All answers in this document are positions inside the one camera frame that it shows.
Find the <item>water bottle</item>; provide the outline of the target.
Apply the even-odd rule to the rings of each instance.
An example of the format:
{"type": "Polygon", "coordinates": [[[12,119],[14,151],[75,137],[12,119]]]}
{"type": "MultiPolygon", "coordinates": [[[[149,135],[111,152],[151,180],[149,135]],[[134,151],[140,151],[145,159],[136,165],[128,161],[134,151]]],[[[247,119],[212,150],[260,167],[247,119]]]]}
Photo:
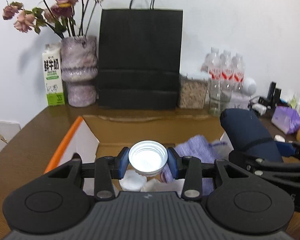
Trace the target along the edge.
{"type": "Polygon", "coordinates": [[[221,62],[218,48],[211,48],[210,53],[206,55],[201,70],[207,72],[211,79],[219,80],[221,75],[221,62]]]}
{"type": "Polygon", "coordinates": [[[234,67],[233,79],[235,90],[239,91],[243,85],[245,74],[245,63],[243,61],[243,56],[239,53],[236,53],[232,58],[232,64],[234,67]]]}
{"type": "Polygon", "coordinates": [[[234,68],[231,59],[231,52],[224,50],[220,55],[221,61],[221,77],[223,80],[232,80],[234,74],[234,68]]]}

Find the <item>green white milk carton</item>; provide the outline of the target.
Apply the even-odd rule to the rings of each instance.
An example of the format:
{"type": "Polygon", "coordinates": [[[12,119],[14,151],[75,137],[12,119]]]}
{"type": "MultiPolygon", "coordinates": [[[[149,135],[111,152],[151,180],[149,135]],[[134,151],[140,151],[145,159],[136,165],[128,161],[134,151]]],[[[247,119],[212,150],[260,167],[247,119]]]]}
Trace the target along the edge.
{"type": "Polygon", "coordinates": [[[65,104],[61,71],[61,42],[46,44],[42,53],[44,85],[48,106],[65,104]]]}

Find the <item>dried rose bouquet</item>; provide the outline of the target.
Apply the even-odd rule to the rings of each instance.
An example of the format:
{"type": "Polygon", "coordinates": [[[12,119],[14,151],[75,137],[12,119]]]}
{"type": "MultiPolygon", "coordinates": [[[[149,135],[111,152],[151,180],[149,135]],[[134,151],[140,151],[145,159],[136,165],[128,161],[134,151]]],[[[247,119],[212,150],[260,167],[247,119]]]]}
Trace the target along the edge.
{"type": "Polygon", "coordinates": [[[95,10],[104,0],[55,0],[51,6],[42,0],[44,8],[34,7],[30,10],[21,2],[7,2],[2,10],[2,19],[7,21],[15,18],[13,26],[21,33],[34,31],[39,34],[43,27],[48,27],[61,39],[65,38],[65,32],[69,37],[87,36],[93,14],[86,27],[84,17],[90,1],[94,1],[95,10]]]}

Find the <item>navy zipper case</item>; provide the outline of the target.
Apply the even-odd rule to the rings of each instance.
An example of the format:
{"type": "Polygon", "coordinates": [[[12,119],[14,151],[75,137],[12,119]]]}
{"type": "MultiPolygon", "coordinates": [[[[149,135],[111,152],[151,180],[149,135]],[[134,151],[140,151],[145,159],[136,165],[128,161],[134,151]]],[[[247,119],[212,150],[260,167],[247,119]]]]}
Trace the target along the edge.
{"type": "Polygon", "coordinates": [[[251,111],[225,109],[220,115],[220,124],[235,151],[268,161],[283,162],[271,134],[251,111]]]}

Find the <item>red orange cardboard box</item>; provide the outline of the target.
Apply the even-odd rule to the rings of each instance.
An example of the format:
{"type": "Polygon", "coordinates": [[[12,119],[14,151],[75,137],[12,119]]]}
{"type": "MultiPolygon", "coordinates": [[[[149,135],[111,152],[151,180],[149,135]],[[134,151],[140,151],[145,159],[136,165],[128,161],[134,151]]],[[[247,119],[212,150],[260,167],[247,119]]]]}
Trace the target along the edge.
{"type": "Polygon", "coordinates": [[[167,147],[179,146],[198,136],[203,148],[214,148],[227,158],[232,145],[216,117],[205,114],[162,116],[78,116],[53,154],[46,172],[78,153],[83,163],[96,157],[117,155],[123,147],[143,140],[157,141],[167,147]]]}

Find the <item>black device on desk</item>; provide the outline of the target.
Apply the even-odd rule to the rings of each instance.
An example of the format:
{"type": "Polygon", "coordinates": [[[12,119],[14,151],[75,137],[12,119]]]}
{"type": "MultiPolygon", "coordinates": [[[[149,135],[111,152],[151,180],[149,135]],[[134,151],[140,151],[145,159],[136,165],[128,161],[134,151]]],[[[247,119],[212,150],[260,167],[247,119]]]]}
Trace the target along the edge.
{"type": "Polygon", "coordinates": [[[279,104],[281,99],[281,89],[276,87],[275,82],[270,83],[270,87],[267,94],[267,101],[269,103],[269,106],[275,107],[279,104]]]}

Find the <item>white tin box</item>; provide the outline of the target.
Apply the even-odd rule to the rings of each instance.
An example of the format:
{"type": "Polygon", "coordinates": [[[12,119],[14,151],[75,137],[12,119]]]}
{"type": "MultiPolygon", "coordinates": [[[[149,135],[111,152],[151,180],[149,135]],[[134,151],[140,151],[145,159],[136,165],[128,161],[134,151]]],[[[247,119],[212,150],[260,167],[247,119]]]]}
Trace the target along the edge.
{"type": "Polygon", "coordinates": [[[248,109],[251,97],[239,92],[233,92],[228,104],[229,108],[248,109]]]}

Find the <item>clear food storage jar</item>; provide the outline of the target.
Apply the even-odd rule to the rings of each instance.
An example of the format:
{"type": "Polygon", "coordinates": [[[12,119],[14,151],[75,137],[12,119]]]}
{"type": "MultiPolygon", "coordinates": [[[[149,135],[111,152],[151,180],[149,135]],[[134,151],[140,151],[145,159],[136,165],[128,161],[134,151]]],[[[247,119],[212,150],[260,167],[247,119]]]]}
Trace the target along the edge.
{"type": "Polygon", "coordinates": [[[203,109],[207,96],[209,76],[180,74],[179,104],[182,109],[203,109]]]}

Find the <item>white round cap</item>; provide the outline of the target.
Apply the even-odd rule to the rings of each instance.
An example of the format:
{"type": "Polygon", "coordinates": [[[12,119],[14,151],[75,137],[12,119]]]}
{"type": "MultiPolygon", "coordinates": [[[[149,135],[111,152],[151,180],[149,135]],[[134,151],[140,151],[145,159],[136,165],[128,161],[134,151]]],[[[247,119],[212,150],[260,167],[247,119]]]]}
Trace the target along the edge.
{"type": "Polygon", "coordinates": [[[168,160],[165,146],[152,140],[144,140],[134,144],[128,153],[133,169],[140,175],[153,177],[159,174],[168,160]]]}

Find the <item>small white lid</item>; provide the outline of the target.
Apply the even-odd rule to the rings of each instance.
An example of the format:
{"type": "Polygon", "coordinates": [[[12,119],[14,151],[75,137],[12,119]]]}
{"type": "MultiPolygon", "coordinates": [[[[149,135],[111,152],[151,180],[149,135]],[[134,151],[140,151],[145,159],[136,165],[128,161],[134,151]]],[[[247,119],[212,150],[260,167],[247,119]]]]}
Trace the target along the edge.
{"type": "Polygon", "coordinates": [[[285,142],[285,138],[281,135],[275,135],[274,140],[277,142],[285,142]]]}

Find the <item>white tissue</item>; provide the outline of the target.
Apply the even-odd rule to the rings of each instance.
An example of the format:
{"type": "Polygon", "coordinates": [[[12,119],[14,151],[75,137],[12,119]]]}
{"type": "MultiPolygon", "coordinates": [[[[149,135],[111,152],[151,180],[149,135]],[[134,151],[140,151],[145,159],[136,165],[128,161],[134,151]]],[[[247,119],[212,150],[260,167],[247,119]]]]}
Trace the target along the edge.
{"type": "Polygon", "coordinates": [[[141,188],[141,192],[176,192],[181,197],[185,180],[174,180],[170,183],[163,183],[157,179],[147,181],[141,188]]]}

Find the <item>purple ceramic vase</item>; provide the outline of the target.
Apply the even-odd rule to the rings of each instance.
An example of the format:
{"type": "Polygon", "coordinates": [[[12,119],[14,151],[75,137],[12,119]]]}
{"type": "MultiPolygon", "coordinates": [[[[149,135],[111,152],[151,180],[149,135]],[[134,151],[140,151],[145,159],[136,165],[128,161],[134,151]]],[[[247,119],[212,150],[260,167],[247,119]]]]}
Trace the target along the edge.
{"type": "Polygon", "coordinates": [[[66,84],[68,103],[72,107],[87,107],[96,101],[96,49],[95,36],[75,36],[62,40],[62,80],[66,84]]]}

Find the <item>purple fabric pouch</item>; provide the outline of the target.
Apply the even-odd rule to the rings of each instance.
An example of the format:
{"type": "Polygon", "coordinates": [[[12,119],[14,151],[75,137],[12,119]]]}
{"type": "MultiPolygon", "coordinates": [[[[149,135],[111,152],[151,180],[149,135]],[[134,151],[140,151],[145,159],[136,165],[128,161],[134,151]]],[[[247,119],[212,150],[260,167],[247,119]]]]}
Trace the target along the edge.
{"type": "MultiPolygon", "coordinates": [[[[228,140],[228,137],[224,137],[224,133],[220,140],[208,142],[203,135],[196,135],[191,137],[186,142],[178,144],[174,147],[175,151],[180,157],[192,156],[201,160],[202,163],[214,163],[215,159],[226,159],[228,160],[228,154],[233,147],[228,140]]],[[[161,172],[161,180],[165,183],[171,183],[174,178],[171,175],[168,164],[164,167],[161,172]]],[[[213,179],[202,178],[202,194],[204,196],[209,195],[213,192],[213,179]]]]}

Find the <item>water bottle left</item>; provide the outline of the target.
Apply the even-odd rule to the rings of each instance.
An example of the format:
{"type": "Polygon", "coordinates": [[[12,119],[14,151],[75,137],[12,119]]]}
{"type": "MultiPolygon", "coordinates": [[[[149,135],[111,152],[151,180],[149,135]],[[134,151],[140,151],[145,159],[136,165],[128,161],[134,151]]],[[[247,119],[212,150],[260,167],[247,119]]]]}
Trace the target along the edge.
{"type": "Polygon", "coordinates": [[[218,48],[211,48],[210,53],[206,55],[201,70],[207,72],[211,79],[219,80],[221,75],[221,62],[218,48]]]}

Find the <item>purple tissue pack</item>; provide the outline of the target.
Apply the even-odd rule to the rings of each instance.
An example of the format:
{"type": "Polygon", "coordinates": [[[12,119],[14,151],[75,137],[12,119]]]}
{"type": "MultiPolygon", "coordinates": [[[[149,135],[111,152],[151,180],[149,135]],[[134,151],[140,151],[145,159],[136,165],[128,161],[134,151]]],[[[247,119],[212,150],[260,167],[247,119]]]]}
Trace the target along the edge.
{"type": "Polygon", "coordinates": [[[277,106],[271,122],[284,134],[294,134],[300,129],[300,115],[290,107],[277,106]]]}

